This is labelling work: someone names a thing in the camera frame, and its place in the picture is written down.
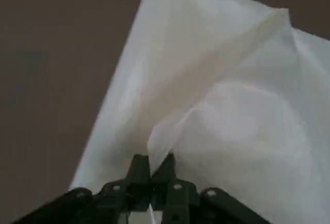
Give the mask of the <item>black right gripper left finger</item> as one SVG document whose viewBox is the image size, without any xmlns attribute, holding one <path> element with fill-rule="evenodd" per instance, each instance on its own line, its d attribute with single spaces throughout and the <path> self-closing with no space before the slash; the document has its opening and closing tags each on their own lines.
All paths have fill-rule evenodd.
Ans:
<svg viewBox="0 0 330 224">
<path fill-rule="evenodd" d="M 131 212 L 148 208 L 150 180 L 148 156 L 136 154 L 123 179 L 106 183 L 96 194 L 74 188 L 15 223 L 128 223 Z"/>
</svg>

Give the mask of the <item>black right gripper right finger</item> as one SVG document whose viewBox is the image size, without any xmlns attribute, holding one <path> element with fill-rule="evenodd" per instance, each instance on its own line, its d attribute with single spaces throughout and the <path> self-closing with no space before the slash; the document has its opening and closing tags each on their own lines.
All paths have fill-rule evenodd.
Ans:
<svg viewBox="0 0 330 224">
<path fill-rule="evenodd" d="M 175 157 L 169 153 L 151 177 L 152 208 L 161 223 L 269 223 L 252 209 L 217 187 L 199 192 L 194 183 L 179 179 Z"/>
</svg>

